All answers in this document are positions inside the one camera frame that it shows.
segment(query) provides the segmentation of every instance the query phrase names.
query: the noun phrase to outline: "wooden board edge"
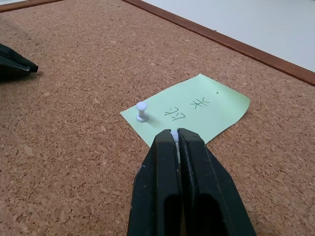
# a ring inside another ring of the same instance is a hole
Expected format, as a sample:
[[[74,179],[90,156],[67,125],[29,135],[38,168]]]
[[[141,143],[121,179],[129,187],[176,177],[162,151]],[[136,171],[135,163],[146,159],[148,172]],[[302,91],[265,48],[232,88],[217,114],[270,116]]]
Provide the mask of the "wooden board edge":
[[[31,6],[38,6],[38,5],[52,3],[56,1],[62,1],[62,0],[26,0],[26,1],[9,3],[9,4],[3,4],[3,5],[0,5],[0,13],[27,8]]]
[[[212,29],[201,26],[195,22],[189,21],[183,17],[165,11],[161,8],[153,6],[141,0],[123,0],[129,4],[139,7],[147,12],[168,20],[176,25],[179,25],[187,30],[195,32],[203,37],[206,37],[216,43],[219,43],[227,48],[230,48],[238,53],[241,53],[249,58],[252,58],[260,63],[268,65],[276,70],[279,70],[287,75],[299,79],[305,83],[315,86],[315,72],[302,68],[291,62],[273,56],[262,50],[254,48],[250,45],[242,43],[238,40],[225,36]]]

